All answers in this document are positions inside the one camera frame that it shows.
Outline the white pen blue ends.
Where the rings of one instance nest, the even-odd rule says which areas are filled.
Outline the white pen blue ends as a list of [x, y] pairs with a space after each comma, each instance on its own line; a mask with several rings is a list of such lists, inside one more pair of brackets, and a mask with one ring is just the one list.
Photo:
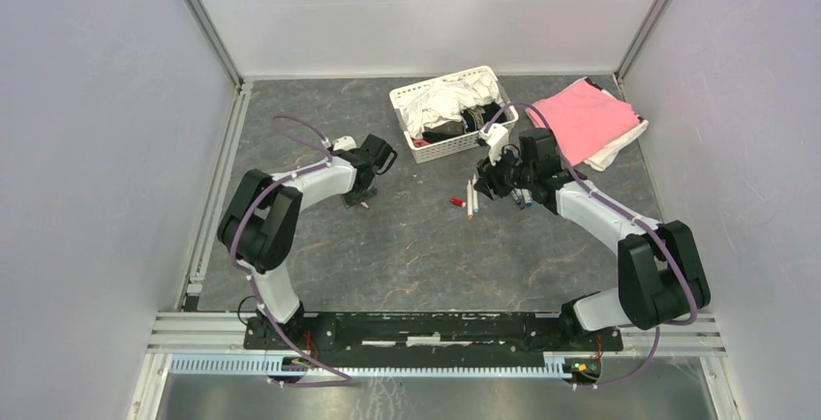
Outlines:
[[529, 190], [522, 189], [521, 190], [522, 199], [527, 207], [532, 206], [532, 194]]

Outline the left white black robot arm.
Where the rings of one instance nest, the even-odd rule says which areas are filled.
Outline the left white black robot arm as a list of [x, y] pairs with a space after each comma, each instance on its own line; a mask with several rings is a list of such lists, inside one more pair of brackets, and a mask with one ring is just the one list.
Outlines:
[[344, 136], [330, 143], [323, 159], [286, 173], [246, 172], [218, 226], [227, 248], [258, 299], [266, 335], [280, 349], [304, 337], [304, 304], [286, 266], [300, 214], [329, 198], [351, 208], [376, 196], [375, 181], [394, 164], [397, 152], [384, 139], [367, 135], [360, 144]]

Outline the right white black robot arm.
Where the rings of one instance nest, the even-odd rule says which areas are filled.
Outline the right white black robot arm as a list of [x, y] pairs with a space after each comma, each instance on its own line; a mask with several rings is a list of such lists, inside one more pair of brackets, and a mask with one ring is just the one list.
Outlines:
[[685, 223], [640, 215], [606, 195], [563, 160], [546, 128], [524, 131], [512, 144], [508, 129], [492, 124], [478, 139], [488, 155], [477, 165], [477, 191], [491, 199], [530, 193], [533, 202], [582, 227], [616, 257], [615, 287], [563, 304], [559, 335], [566, 347], [583, 350], [609, 327], [687, 325], [710, 304], [702, 260]]

